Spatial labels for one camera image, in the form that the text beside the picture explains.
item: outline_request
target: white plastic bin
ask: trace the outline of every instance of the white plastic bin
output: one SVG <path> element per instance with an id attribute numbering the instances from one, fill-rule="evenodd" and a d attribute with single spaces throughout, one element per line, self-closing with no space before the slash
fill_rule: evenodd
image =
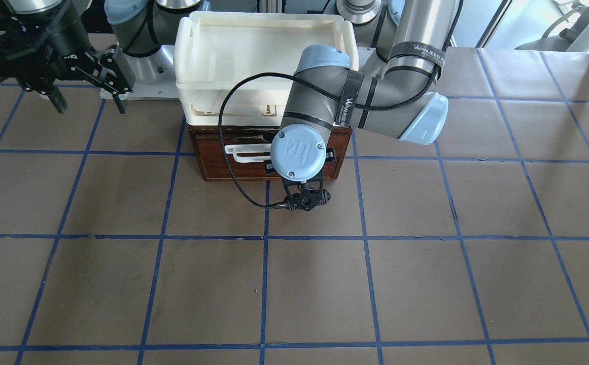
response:
<path id="1" fill-rule="evenodd" d="M 181 19 L 174 63 L 179 99 L 190 125 L 217 125 L 231 88 L 260 72 L 291 75 L 303 49 L 330 44 L 359 59 L 353 27 L 340 16 L 194 12 Z M 279 125 L 292 82 L 263 78 L 243 86 L 227 104 L 225 125 Z"/>

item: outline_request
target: logo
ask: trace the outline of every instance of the logo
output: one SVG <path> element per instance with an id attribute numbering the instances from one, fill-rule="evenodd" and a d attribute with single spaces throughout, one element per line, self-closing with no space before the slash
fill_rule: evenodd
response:
<path id="1" fill-rule="evenodd" d="M 341 123 L 344 124 L 346 122 L 346 118 L 348 117 L 349 108 L 353 105 L 353 98 L 346 99 L 345 104 L 341 107 Z"/>
<path id="2" fill-rule="evenodd" d="M 420 44 L 414 44 L 414 49 L 417 51 L 421 51 L 422 53 L 425 53 L 427 56 L 431 58 L 436 58 L 439 62 L 441 62 L 441 64 L 445 63 L 445 58 L 443 58 L 441 55 L 438 55 L 438 53 L 434 51 L 430 51 L 429 49 L 425 48 Z"/>
<path id="3" fill-rule="evenodd" d="M 284 157 L 290 157 L 296 159 L 301 157 L 301 164 L 308 162 L 310 157 L 310 147 L 313 145 L 312 141 L 298 141 L 295 142 L 293 139 L 288 138 L 288 143 L 285 147 Z"/>

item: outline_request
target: white drawer handle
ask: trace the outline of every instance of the white drawer handle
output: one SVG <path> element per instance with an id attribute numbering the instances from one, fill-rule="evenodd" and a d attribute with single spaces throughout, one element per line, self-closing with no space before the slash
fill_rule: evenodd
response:
<path id="1" fill-rule="evenodd" d="M 224 146 L 226 153 L 233 154 L 233 159 L 241 164 L 250 162 L 263 162 L 269 160 L 268 156 L 239 156 L 238 153 L 269 153 L 271 143 L 256 143 L 256 144 L 229 144 Z"/>

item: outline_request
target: drawer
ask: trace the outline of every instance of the drawer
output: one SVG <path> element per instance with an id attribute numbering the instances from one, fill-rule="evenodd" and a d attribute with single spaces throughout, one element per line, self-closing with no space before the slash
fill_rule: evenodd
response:
<path id="1" fill-rule="evenodd" d="M 245 145 L 271 143 L 278 132 L 278 127 L 225 127 L 226 145 Z M 351 140 L 352 129 L 334 128 L 328 141 L 328 147 L 335 149 L 337 160 L 324 165 L 324 177 L 335 179 L 339 176 L 341 164 Z M 206 181 L 231 180 L 227 164 L 224 161 L 218 127 L 190 126 L 188 129 L 191 142 L 202 178 Z M 268 156 L 269 153 L 248 153 L 243 156 Z M 277 173 L 267 175 L 263 162 L 236 162 L 229 155 L 231 167 L 238 180 L 281 180 Z"/>

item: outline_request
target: metal base plate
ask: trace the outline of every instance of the metal base plate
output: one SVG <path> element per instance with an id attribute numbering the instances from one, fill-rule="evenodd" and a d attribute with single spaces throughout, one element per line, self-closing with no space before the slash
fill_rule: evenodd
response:
<path id="1" fill-rule="evenodd" d="M 112 99 L 112 95 L 105 90 L 100 90 L 101 99 Z M 127 100 L 179 100 L 179 91 L 174 79 L 162 83 L 144 85 L 134 84 L 134 92 L 129 92 L 121 99 Z"/>

